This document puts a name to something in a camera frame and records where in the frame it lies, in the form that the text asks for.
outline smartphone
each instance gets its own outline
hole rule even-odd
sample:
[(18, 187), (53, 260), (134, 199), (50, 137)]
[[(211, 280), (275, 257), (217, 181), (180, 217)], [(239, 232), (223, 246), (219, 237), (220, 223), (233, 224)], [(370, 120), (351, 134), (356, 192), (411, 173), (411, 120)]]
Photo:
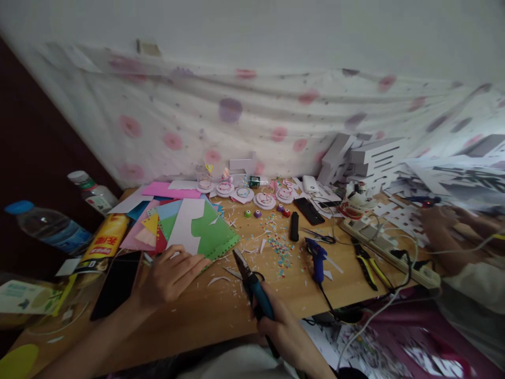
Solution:
[(300, 197), (298, 199), (294, 199), (293, 203), (312, 226), (323, 224), (325, 222), (325, 219), (317, 212), (316, 208), (314, 208), (314, 206), (306, 198)]
[(113, 260), (90, 321), (107, 317), (130, 297), (142, 255), (141, 251), (136, 251)]

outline blue glue gun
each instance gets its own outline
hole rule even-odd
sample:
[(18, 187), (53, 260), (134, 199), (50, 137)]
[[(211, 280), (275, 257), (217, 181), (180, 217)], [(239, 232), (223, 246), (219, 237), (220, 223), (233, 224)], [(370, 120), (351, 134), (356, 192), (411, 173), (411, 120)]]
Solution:
[(311, 238), (305, 238), (305, 243), (307, 244), (307, 250), (309, 254), (312, 255), (312, 261), (314, 262), (314, 275), (312, 278), (314, 279), (314, 282), (321, 284), (325, 278), (322, 262), (326, 259), (326, 255), (328, 255), (328, 253), (321, 247), (321, 245)]

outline polka dot fabric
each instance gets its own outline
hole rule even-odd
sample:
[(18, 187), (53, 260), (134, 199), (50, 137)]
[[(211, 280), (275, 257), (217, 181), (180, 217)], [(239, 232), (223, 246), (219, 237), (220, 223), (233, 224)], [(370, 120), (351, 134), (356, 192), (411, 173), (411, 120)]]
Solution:
[(339, 132), (406, 137), (408, 155), (426, 158), (505, 133), (502, 93), (465, 78), (262, 72), (54, 43), (43, 51), (74, 110), (66, 116), (123, 187), (194, 178), (204, 164), (222, 171), (253, 150), (258, 175), (314, 175)]

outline blue-handled scissors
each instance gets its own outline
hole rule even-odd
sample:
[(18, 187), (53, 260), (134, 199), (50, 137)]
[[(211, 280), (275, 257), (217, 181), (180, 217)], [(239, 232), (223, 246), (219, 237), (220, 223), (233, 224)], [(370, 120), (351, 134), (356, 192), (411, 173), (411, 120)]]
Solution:
[[(264, 316), (269, 319), (274, 319), (274, 310), (272, 309), (272, 305), (270, 304), (270, 300), (267, 297), (265, 291), (261, 286), (261, 282), (254, 272), (252, 272), (247, 264), (244, 256), (238, 249), (233, 249), (233, 257), (235, 258), (235, 262), (237, 262), (237, 267), (240, 272), (240, 276), (242, 277), (242, 284), (244, 285), (244, 289), (247, 292), (247, 296), (249, 296), (249, 301), (251, 302), (251, 306), (253, 304), (253, 297), (256, 298), (258, 305), (256, 305), (252, 311), (254, 312), (254, 316), (256, 320), (261, 320)], [(277, 359), (280, 355), (275, 348), (273, 342), (270, 337), (266, 336), (268, 346), (270, 346), (270, 350), (272, 350), (272, 354), (275, 359)]]
[(327, 243), (327, 244), (330, 244), (330, 245), (333, 245), (333, 244), (337, 243), (337, 240), (335, 239), (335, 237), (332, 237), (332, 236), (323, 236), (322, 234), (316, 233), (316, 232), (314, 232), (312, 230), (309, 230), (307, 228), (301, 228), (301, 229), (305, 233), (313, 235), (314, 237), (316, 237), (321, 242), (324, 242), (324, 243)]

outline wooden desk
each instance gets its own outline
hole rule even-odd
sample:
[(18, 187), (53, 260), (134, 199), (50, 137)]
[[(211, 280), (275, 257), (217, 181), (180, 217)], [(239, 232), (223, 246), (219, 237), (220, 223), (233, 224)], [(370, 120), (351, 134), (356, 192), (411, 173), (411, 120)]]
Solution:
[[(385, 196), (379, 196), (382, 196), (380, 200), (383, 203), (388, 202)], [(254, 216), (245, 218), (245, 210), (254, 212), (257, 209), (254, 204), (242, 205), (222, 198), (212, 198), (211, 200), (213, 202), (221, 201), (226, 219), (237, 219), (237, 233), (242, 236), (238, 247), (246, 250), (260, 248), (262, 239), (268, 239), (267, 234), (260, 236), (265, 229), (272, 232), (275, 230), (277, 236), (275, 233), (270, 236), (277, 237), (279, 243), (289, 243), (290, 246), (293, 246), (286, 259), (286, 264), (290, 267), (284, 268), (284, 277), (279, 275), (279, 256), (269, 242), (265, 244), (262, 254), (259, 251), (255, 254), (246, 253), (245, 258), (251, 268), (264, 274), (266, 281), (276, 289), (278, 296), (289, 305), (298, 318), (328, 310), (322, 293), (311, 279), (310, 257), (301, 250), (306, 235), (300, 232), (298, 243), (289, 241), (290, 219), (284, 218), (279, 212), (276, 212), (275, 208), (272, 211), (262, 211), (263, 215), (259, 219)], [(291, 211), (296, 210), (294, 205), (287, 207)], [(342, 219), (336, 219), (337, 225), (341, 221)], [(329, 230), (328, 228), (331, 228), (332, 224), (333, 221), (326, 220), (324, 224), (313, 227), (300, 214), (300, 227)], [(350, 243), (349, 235), (338, 226), (335, 227), (335, 234), (341, 242)], [(412, 243), (408, 239), (402, 238), (399, 243), (401, 248), (413, 252)], [(343, 307), (386, 293), (386, 289), (378, 278), (376, 278), (376, 282), (379, 292), (373, 291), (366, 283), (352, 246), (338, 243), (335, 245), (324, 244), (323, 246), (331, 259), (344, 271), (341, 274), (329, 262), (325, 262), (325, 269), (331, 271), (333, 281), (325, 278), (323, 286), (333, 307)], [(405, 278), (404, 273), (386, 262), (378, 262), (378, 264), (393, 285), (401, 284)], [(137, 366), (209, 344), (255, 333), (256, 322), (249, 319), (250, 310), (247, 295), (245, 291), (241, 290), (240, 281), (228, 274), (223, 267), (236, 269), (232, 256), (216, 261), (182, 293), (176, 302), (167, 305), (149, 318), (125, 342), (121, 343), (97, 374)], [(231, 282), (218, 280), (211, 286), (207, 286), (213, 278), (219, 276), (225, 276)], [(90, 295), (92, 300), (82, 315), (61, 332), (35, 336), (25, 331), (18, 338), (12, 349), (28, 343), (39, 346), (39, 356), (31, 376), (71, 347), (83, 333), (94, 327), (94, 323), (89, 321), (89, 316), (97, 295), (98, 289)], [(76, 313), (80, 312), (79, 309), (82, 309), (82, 306), (76, 310)], [(61, 327), (57, 325), (58, 322), (58, 320), (54, 321), (55, 325), (52, 330)], [(64, 336), (63, 339), (48, 344), (48, 341), (60, 336)]]

